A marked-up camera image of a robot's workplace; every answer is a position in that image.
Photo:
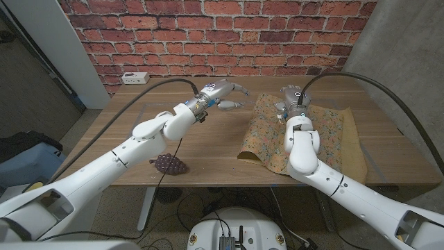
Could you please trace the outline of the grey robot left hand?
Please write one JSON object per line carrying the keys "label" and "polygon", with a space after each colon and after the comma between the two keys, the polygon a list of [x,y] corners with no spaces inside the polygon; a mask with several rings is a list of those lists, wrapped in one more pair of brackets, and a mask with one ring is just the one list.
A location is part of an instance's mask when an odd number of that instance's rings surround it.
{"label": "grey robot left hand", "polygon": [[192,99],[185,102],[185,105],[193,112],[197,122],[204,122],[207,117],[207,109],[216,106],[219,110],[227,111],[244,106],[243,103],[233,102],[223,99],[233,91],[239,91],[249,95],[249,91],[241,85],[221,79],[208,83]]}

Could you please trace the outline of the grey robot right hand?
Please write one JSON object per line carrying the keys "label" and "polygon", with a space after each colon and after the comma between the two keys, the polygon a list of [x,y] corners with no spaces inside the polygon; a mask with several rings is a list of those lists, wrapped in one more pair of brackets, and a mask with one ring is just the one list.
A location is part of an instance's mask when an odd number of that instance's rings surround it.
{"label": "grey robot right hand", "polygon": [[302,94],[301,87],[288,85],[282,87],[280,91],[284,95],[284,100],[274,103],[274,106],[283,119],[288,120],[294,116],[308,114],[311,97],[307,93]]}

